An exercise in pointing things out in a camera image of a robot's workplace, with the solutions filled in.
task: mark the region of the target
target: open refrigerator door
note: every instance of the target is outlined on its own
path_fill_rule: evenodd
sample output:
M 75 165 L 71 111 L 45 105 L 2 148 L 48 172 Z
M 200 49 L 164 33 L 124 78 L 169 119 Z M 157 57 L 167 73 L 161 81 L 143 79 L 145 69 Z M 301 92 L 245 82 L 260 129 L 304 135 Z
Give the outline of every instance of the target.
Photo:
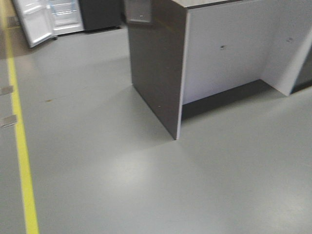
M 13 4 L 30 48 L 55 35 L 45 0 L 13 0 Z
M 77 0 L 48 0 L 47 3 L 55 35 L 83 31 Z

